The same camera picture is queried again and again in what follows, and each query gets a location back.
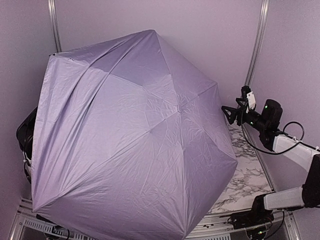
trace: white wall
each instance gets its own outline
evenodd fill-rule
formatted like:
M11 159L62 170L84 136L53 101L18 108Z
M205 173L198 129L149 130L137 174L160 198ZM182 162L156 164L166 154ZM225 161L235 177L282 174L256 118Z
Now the white wall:
M245 83L260 0L57 0L62 50L146 29L219 84L222 103L235 105Z
M278 101L283 108L280 128L290 121L300 122L305 128L304 142L313 146L320 146L319 12L318 0L270 1L251 88L257 111L268 98ZM298 126L287 131L301 136ZM263 155L263 159L278 191L305 183L306 171L286 157ZM320 239L320 209L302 209L294 215L303 240Z
M37 106L55 51L47 2L0 1L0 239L8 239L22 196L30 195L17 127Z

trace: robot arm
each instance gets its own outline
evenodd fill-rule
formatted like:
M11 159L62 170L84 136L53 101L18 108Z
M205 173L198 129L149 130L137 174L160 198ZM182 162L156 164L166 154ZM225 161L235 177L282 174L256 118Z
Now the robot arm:
M241 98L236 98L236 102L239 105L238 108L222 106L222 111L228 122L232 124L236 121L239 126L247 123L258 130L259 139L263 146L271 151L270 154L283 154L304 168L308 172L308 176L302 186L257 196L250 211L231 215L234 229L264 224L270 219L273 220L273 210L293 211L320 205L320 177L318 177L320 151L318 151L318 147L309 146L278 129L283 112L278 102L268 99L262 113L257 113L255 111L256 100L248 86L242 87Z

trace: marble tabletop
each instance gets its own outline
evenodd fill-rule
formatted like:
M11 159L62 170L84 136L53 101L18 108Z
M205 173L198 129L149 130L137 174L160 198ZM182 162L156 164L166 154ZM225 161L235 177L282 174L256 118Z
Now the marble tabletop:
M228 128L238 165L231 181L208 214L249 209L256 196L272 191L255 151L244 139L241 127L234 123Z

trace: purple umbrella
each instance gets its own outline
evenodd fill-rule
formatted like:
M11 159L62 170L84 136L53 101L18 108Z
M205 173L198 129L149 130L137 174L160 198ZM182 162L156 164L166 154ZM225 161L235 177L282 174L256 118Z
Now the purple umbrella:
M184 239L237 166L217 83L154 30L50 57L33 210L99 240Z

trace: wrinkled fabric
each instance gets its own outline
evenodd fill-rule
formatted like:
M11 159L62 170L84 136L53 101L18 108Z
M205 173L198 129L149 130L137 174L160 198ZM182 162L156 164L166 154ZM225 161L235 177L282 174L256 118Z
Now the wrinkled fabric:
M50 56L33 210L99 240L184 239L237 166L218 85L154 30Z

